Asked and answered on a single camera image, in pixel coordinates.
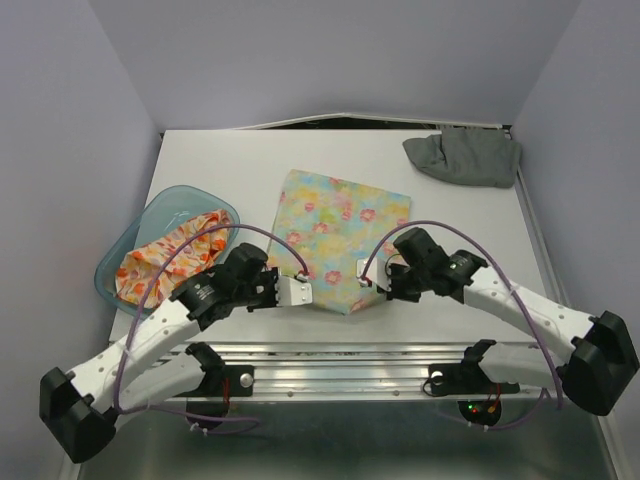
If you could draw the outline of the pastel floral skirt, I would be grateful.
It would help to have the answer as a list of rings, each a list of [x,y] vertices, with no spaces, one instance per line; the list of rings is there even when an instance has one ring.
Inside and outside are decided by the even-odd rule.
[[[380,301],[357,280],[356,264],[409,220],[411,198],[372,186],[292,170],[285,178],[272,233],[306,262],[313,304],[349,315]]]

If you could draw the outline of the grey pleated skirt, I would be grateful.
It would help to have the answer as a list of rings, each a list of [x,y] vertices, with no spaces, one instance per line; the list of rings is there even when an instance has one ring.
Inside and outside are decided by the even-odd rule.
[[[410,163],[449,184],[509,189],[514,186],[523,148],[502,130],[446,128],[439,134],[403,142]]]

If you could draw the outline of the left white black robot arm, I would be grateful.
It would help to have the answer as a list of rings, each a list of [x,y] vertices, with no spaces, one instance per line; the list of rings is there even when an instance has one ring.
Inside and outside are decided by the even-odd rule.
[[[92,359],[40,380],[39,417],[75,464],[103,450],[125,412],[138,412],[184,393],[219,394],[226,414],[239,377],[203,342],[191,343],[172,361],[156,361],[238,307],[280,306],[284,276],[267,267],[260,248],[243,243],[226,260],[173,290],[135,330]]]

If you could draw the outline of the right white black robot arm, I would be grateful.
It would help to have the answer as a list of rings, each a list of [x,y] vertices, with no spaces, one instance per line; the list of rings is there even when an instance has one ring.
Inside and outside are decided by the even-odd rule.
[[[606,416],[638,373],[639,359],[620,316],[573,310],[524,288],[481,250],[447,254],[420,222],[390,235],[403,262],[380,270],[378,289],[388,299],[418,302],[429,292],[494,316],[534,340],[525,346],[477,341],[459,362],[435,366],[428,394],[511,393],[532,386]]]

